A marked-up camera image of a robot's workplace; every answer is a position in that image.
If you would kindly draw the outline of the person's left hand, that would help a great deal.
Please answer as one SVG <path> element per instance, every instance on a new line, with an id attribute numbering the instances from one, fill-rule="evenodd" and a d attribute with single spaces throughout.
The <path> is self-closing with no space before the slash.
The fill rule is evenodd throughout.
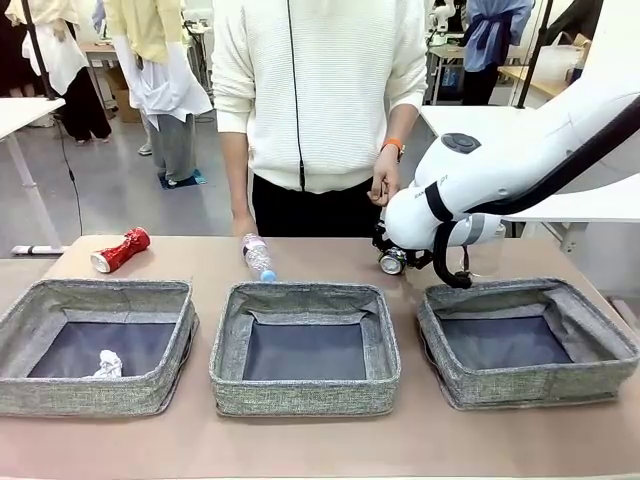
<path id="1" fill-rule="evenodd" d="M 400 189 L 398 154 L 399 149 L 395 145 L 386 145 L 374 164 L 372 185 L 368 192 L 374 205 L 386 206 Z"/>

